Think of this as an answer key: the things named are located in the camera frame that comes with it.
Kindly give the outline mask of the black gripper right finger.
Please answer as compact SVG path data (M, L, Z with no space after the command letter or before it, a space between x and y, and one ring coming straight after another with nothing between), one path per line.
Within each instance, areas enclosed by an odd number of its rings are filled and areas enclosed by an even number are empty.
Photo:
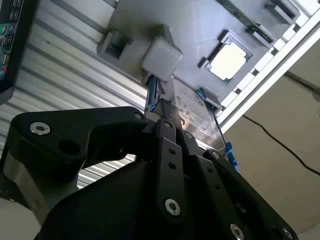
M182 129L178 108L164 103L164 116L177 130L183 164L195 198L197 238L215 240L296 240L295 231L216 150L201 150L194 136Z

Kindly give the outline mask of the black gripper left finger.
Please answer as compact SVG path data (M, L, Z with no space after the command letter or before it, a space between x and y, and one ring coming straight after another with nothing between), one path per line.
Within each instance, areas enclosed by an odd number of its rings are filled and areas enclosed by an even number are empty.
M183 164L165 102L150 120L134 107L27 112L11 122L3 175L40 223L63 199L135 162Z

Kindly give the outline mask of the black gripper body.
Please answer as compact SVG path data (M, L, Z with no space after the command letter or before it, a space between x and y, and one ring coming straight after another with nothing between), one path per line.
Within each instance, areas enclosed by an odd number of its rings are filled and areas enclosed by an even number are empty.
M40 240L223 240L181 162L134 162L60 201Z

